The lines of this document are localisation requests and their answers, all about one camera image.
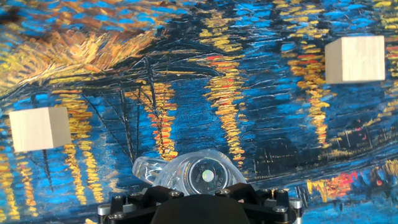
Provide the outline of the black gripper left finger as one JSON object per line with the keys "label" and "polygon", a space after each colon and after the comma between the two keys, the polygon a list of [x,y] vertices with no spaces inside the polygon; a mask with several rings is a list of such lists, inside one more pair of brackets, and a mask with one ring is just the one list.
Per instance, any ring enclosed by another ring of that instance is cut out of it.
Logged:
{"label": "black gripper left finger", "polygon": [[110,203],[98,206],[98,223],[150,223],[162,203],[182,197],[183,192],[162,186],[116,195]]}

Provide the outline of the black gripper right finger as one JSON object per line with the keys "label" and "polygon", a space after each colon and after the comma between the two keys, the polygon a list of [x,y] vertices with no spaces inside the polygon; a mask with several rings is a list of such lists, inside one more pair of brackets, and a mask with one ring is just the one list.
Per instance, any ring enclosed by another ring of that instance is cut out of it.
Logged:
{"label": "black gripper right finger", "polygon": [[283,189],[256,190],[250,184],[238,183],[217,190],[215,195],[231,199],[249,223],[303,224],[302,201],[290,198]]}

